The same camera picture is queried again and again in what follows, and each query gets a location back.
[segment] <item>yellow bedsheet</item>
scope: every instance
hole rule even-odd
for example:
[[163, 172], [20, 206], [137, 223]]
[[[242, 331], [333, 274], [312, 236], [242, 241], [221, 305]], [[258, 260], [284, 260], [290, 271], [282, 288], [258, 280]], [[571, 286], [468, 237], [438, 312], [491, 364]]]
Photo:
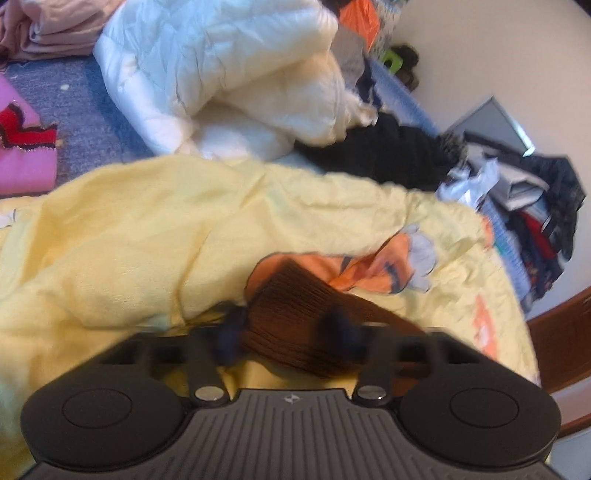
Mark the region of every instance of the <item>yellow bedsheet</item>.
[[[0, 478], [30, 462], [18, 427], [24, 401], [64, 371], [138, 326], [179, 326], [221, 301], [243, 302], [269, 254], [358, 256], [402, 229], [411, 275], [402, 291], [349, 292], [445, 328], [534, 380], [527, 328], [486, 223], [432, 194], [172, 156], [98, 169], [20, 207], [0, 231]], [[353, 384], [256, 359], [225, 378], [231, 389]]]

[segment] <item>metal screw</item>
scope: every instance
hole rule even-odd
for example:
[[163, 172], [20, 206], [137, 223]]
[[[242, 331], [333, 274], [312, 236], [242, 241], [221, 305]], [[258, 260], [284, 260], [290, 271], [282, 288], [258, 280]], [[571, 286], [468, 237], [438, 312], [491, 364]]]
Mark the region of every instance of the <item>metal screw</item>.
[[357, 390], [357, 395], [365, 400], [381, 400], [387, 393], [382, 387], [377, 385], [364, 385]]
[[195, 396], [203, 401], [216, 401], [222, 398], [223, 395], [224, 391], [220, 387], [214, 385], [207, 385], [195, 390]]

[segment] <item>red pattern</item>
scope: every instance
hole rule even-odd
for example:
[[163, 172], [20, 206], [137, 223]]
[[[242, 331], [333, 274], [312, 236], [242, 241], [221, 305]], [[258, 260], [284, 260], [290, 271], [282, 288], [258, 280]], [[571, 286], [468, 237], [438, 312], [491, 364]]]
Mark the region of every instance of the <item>red pattern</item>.
[[10, 103], [0, 112], [0, 141], [4, 148], [19, 147], [32, 150], [56, 147], [57, 127], [23, 127], [24, 115], [16, 103]]
[[553, 260], [556, 258], [557, 253], [552, 249], [550, 241], [542, 233], [542, 224], [525, 212], [520, 212], [519, 214], [523, 220], [525, 220], [525, 225], [530, 231], [531, 237], [535, 242], [535, 246], [538, 247], [538, 250], [540, 251], [540, 254], [544, 260]]

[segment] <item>orange fabric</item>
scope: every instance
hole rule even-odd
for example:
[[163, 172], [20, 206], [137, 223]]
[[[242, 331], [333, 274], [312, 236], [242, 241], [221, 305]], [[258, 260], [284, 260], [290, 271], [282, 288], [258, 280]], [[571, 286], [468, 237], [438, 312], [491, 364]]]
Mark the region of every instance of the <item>orange fabric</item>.
[[377, 293], [397, 293], [413, 276], [409, 262], [410, 238], [399, 232], [384, 243], [377, 252], [364, 257], [344, 255], [273, 254], [263, 258], [246, 282], [246, 299], [251, 299], [260, 286], [270, 278], [286, 260], [313, 273], [338, 291], [353, 287]]
[[496, 360], [498, 348], [496, 344], [495, 325], [491, 319], [491, 314], [486, 308], [484, 298], [480, 294], [476, 296], [476, 312], [472, 325], [476, 329], [474, 338], [480, 347], [480, 351], [493, 360]]
[[486, 238], [486, 247], [492, 248], [495, 245], [495, 231], [492, 229], [492, 224], [486, 215], [482, 215], [482, 228]]
[[369, 50], [379, 32], [379, 17], [371, 0], [353, 0], [340, 10], [339, 23], [365, 39]]

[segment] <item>wooden edge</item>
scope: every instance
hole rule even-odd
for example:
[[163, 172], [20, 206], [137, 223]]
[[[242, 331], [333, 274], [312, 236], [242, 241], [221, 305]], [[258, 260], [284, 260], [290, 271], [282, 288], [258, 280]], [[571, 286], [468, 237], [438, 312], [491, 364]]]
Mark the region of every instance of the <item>wooden edge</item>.
[[531, 319], [527, 326], [547, 392], [591, 377], [591, 288]]
[[573, 433], [581, 432], [591, 427], [591, 413], [587, 413], [584, 417], [570, 421], [560, 426], [560, 432], [558, 438], [567, 437]]

